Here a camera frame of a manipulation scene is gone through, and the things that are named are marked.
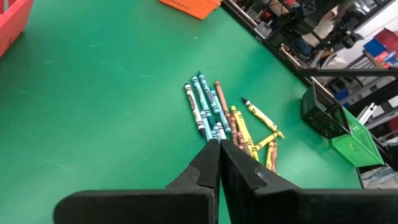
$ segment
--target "crayon wrapper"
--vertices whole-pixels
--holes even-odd
[[[272,142],[276,138],[277,134],[273,133],[270,136],[266,137],[264,140],[259,142],[259,144],[256,144],[256,149],[257,151],[261,150],[264,146],[268,145],[270,142]]]
[[[235,146],[238,146],[238,132],[236,129],[236,121],[234,117],[231,117],[231,139]]]
[[[245,143],[240,144],[239,148],[242,149],[247,155],[251,156],[250,150]]]
[[[226,100],[224,97],[224,93],[223,93],[223,89],[221,88],[220,82],[219,81],[215,81],[215,85],[216,85],[216,91],[218,93],[218,99],[220,100],[220,104],[221,107],[224,111],[224,115],[229,123],[229,125],[231,125],[231,115],[229,113],[229,109],[228,106],[226,104]]]
[[[276,172],[276,166],[273,161],[276,161],[276,154],[274,155],[274,142],[270,142],[268,145],[266,168]]]
[[[254,147],[254,142],[250,137],[250,134],[249,134],[248,128],[246,127],[246,123],[244,122],[242,113],[240,111],[237,111],[234,114],[234,117],[235,117],[236,123],[238,124],[238,128],[243,135],[244,140],[248,141],[250,143],[250,147]]]
[[[268,128],[272,130],[272,132],[278,132],[278,126],[274,122],[272,122],[271,119],[267,117],[267,115],[265,115],[261,110],[259,110],[259,108],[250,103],[248,109],[264,124],[266,124]]]

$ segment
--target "black machine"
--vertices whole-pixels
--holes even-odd
[[[288,6],[283,0],[277,1],[278,6],[283,5],[284,9],[288,10],[288,13],[285,13],[284,11],[284,14],[282,15],[275,14],[272,16],[272,21],[278,22],[276,26],[273,24],[268,24],[268,21],[264,21],[264,18],[261,15],[253,18],[245,13],[247,9],[255,8],[254,11],[256,13],[262,13],[265,11],[265,14],[268,14],[269,11],[267,10],[267,8],[271,7],[274,4],[274,1],[271,5],[271,2],[265,1],[266,3],[263,4],[261,3],[261,0],[223,0],[221,3],[221,7],[225,11],[227,11],[233,18],[235,18],[250,34],[252,34],[277,59],[279,59],[305,85],[311,84],[312,77],[398,77],[398,71],[396,67],[390,67],[389,69],[327,69],[323,67],[322,69],[318,69],[317,67],[301,66],[301,64],[298,64],[297,61],[292,60],[292,57],[290,55],[286,55],[285,49],[282,44],[289,43],[288,40],[292,40],[294,37],[300,37],[301,34],[313,32],[313,29],[320,22],[322,16],[325,15],[325,13],[328,12],[330,9],[333,9],[333,7],[339,5],[341,1],[314,0],[315,5],[319,5],[321,6],[321,8],[315,7],[316,11],[313,12],[313,15],[308,18],[304,15],[304,12],[301,12],[302,9],[300,9],[300,4],[298,4],[299,7],[297,8],[297,6]],[[372,9],[371,12],[365,15],[362,12],[356,10],[355,7],[352,10],[351,6],[351,9],[349,8],[346,11],[345,18],[349,18],[350,20],[352,20],[352,22],[350,22],[349,24],[354,24],[356,21],[359,21],[358,24],[354,26],[354,29],[357,29],[361,24],[364,24],[366,21],[372,18],[372,16],[376,15],[380,10],[390,5],[393,1],[395,0],[375,1],[377,6]],[[261,4],[260,6],[256,5],[255,7],[252,7],[253,3]],[[345,18],[343,17],[340,22],[345,22]],[[261,33],[262,29],[257,29],[259,23],[261,22],[264,22],[266,24],[266,26],[264,26],[264,30],[267,31],[267,35]],[[343,35],[336,39],[358,40],[361,38],[360,36],[355,34],[350,36],[350,32],[345,33],[345,31],[342,31],[342,33]],[[338,44],[333,46],[333,49],[340,49],[342,47],[343,44]],[[307,60],[311,62],[314,61],[314,59],[308,58]]]
[[[303,60],[311,62],[316,60],[311,67],[318,63],[320,56],[314,54],[312,57],[306,57],[292,46],[291,41],[306,34],[312,34],[320,41],[320,45],[316,47],[317,52],[320,50],[332,50],[334,52],[342,48],[350,49],[362,37],[354,33],[354,27],[358,24],[358,20],[349,14],[343,16],[340,20],[335,21],[333,30],[324,39],[319,37],[313,30],[320,23],[323,16],[331,11],[334,7],[344,4],[345,0],[339,1],[297,1],[297,6],[290,7],[284,1],[280,3],[289,10],[289,13],[281,15],[282,23],[278,29],[273,30],[267,37],[271,46],[279,49],[282,44],[286,45],[292,53]]]
[[[232,224],[398,222],[398,190],[300,189],[215,139],[166,189],[78,192],[58,203],[54,221],[218,223],[220,176]]]

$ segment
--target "yellow crayon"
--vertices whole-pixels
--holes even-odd
[[[281,133],[281,131],[278,130],[278,126],[274,124],[271,119],[267,117],[259,108],[254,106],[249,100],[245,99],[242,97],[243,103],[248,106],[248,110],[254,114],[260,121],[262,121],[264,124],[268,126],[269,129],[272,130],[272,132],[277,133],[279,137],[285,138],[285,136]]]
[[[256,147],[254,147],[254,144],[252,143],[253,140],[251,139],[249,131],[248,131],[246,125],[244,124],[242,114],[240,113],[240,111],[236,110],[235,106],[231,107],[231,112],[232,112],[233,116],[235,117],[236,124],[238,125],[238,129],[242,133],[243,139],[246,142],[246,145],[247,145],[252,157],[258,161],[259,154],[257,153]]]
[[[248,134],[250,144],[252,144],[252,146],[254,146],[253,139],[251,139],[251,137],[250,137],[249,130],[248,130],[248,127],[246,126],[246,123],[244,122],[242,113],[240,111],[238,111],[237,114],[238,114],[239,119],[241,120],[241,124],[243,125],[243,128],[246,130],[246,134]]]
[[[256,149],[257,151],[262,149],[264,146],[266,146],[268,143],[272,142],[276,136],[278,136],[277,133],[273,133],[270,136],[266,137],[264,140],[262,140],[261,142],[259,142],[259,144],[256,144]]]
[[[268,145],[267,159],[266,159],[266,168],[276,172],[275,164],[272,163],[274,155],[274,142],[270,142]]]

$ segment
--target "crayon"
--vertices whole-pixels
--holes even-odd
[[[211,91],[211,94],[213,95],[214,101],[216,102],[218,108],[221,108],[220,101],[218,100],[216,91],[214,91],[214,89],[212,89],[211,87],[210,87],[210,91]],[[224,113],[220,113],[219,117],[220,117],[221,123],[223,124],[225,132],[231,133],[231,127],[229,126],[229,123],[228,123],[227,119],[225,118]]]
[[[273,172],[276,172],[277,149],[275,146],[276,146],[276,141],[272,141],[269,143],[267,160],[266,160],[266,168]]]
[[[222,140],[222,138],[221,138],[221,133],[220,133],[220,130],[218,129],[218,126],[217,126],[217,124],[216,124],[216,125],[214,125],[214,127],[213,127],[213,131],[215,131],[215,132],[216,132],[216,135],[217,135],[217,139],[218,139],[218,141],[221,141],[221,140]]]
[[[200,71],[198,71],[197,75],[199,77],[201,85],[203,86],[203,89],[205,90],[207,100],[210,103],[211,109],[213,109],[214,114],[220,115],[220,109],[218,108],[216,101],[214,100],[213,95],[211,94],[211,91],[209,89],[209,86],[207,85],[205,76]]]
[[[192,87],[191,87],[191,85],[189,85],[187,83],[187,84],[184,85],[184,88],[185,88],[185,92],[187,93],[189,104],[191,105],[193,117],[195,118],[195,122],[197,124],[198,130],[199,130],[200,134],[203,137],[205,137],[206,136],[206,134],[205,134],[205,125],[203,124],[203,120],[201,118],[197,102],[196,102],[195,97],[193,95]]]
[[[252,155],[252,157],[255,160],[259,160],[259,154],[257,153],[256,147],[254,147],[254,143],[253,140],[250,137],[249,131],[246,127],[246,125],[244,124],[244,120],[243,120],[243,116],[240,113],[240,111],[236,110],[235,106],[231,107],[231,112],[232,115],[235,117],[236,120],[236,124],[238,125],[238,128],[240,130],[240,132],[242,133],[243,139],[246,142],[246,145],[250,151],[250,154]]]
[[[231,118],[231,139],[232,143],[235,144],[235,146],[238,146],[238,130],[236,129],[236,120],[235,117],[232,116]]]
[[[206,140],[209,141],[210,139],[213,138],[213,135],[211,134],[210,124],[207,120],[206,113],[201,110],[200,116],[201,119],[203,120],[203,125],[205,126]]]
[[[254,106],[249,100],[245,99],[242,97],[243,103],[248,106],[248,110],[253,113],[260,121],[262,121],[264,124],[268,126],[269,129],[272,130],[272,132],[275,132],[278,134],[279,137],[285,138],[285,136],[281,133],[281,131],[278,130],[278,126],[274,124],[274,122],[271,121],[259,108]]]
[[[273,133],[270,136],[266,137],[264,140],[262,140],[261,142],[259,142],[259,144],[256,144],[256,149],[257,151],[262,149],[264,146],[266,146],[268,143],[272,142],[276,136],[278,136],[277,133]]]
[[[220,141],[220,140],[218,139],[218,137],[217,137],[217,134],[216,134],[216,131],[215,131],[215,130],[212,130],[212,131],[211,131],[211,135],[213,136],[213,139],[217,139],[218,141]]]
[[[214,125],[216,124],[216,121],[215,121],[215,119],[214,119],[214,116],[207,117],[207,120],[209,121],[209,124],[210,124],[211,126],[214,126]]]
[[[225,135],[225,132],[224,132],[224,129],[223,129],[223,125],[221,124],[221,121],[218,118],[216,118],[216,124],[218,126],[218,130],[220,131],[221,139],[226,139],[226,135]]]
[[[197,97],[199,98],[202,110],[206,113],[206,117],[211,117],[210,109],[207,105],[206,98],[201,90],[198,77],[192,76],[191,80],[193,83],[193,88],[195,89]]]
[[[250,153],[250,150],[248,149],[248,146],[246,145],[246,141],[244,141],[244,139],[243,139],[242,133],[240,131],[238,131],[237,135],[238,135],[238,140],[239,140],[239,148],[242,149],[249,156],[252,156]]]
[[[221,88],[219,81],[215,81],[215,85],[216,85],[216,90],[218,93],[218,99],[220,100],[221,107],[224,111],[224,115],[225,115],[226,120],[228,121],[229,125],[231,125],[231,115],[229,113],[228,105],[226,104],[223,89]]]
[[[245,130],[244,133],[247,134],[247,136],[248,136],[248,139],[249,139],[249,141],[250,141],[250,144],[251,144],[252,146],[255,146],[255,144],[254,144],[254,142],[253,142],[253,139],[250,137],[248,127],[246,126],[246,123],[244,122],[242,113],[241,113],[240,111],[238,111],[237,114],[238,114],[238,117],[239,117],[239,119],[240,119],[240,122],[241,122],[241,124],[242,124],[242,126],[243,126],[243,128],[244,128],[244,130]]]

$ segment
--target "black wire basket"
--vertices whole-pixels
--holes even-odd
[[[303,95],[302,118],[327,139],[351,134],[343,106],[315,82]]]

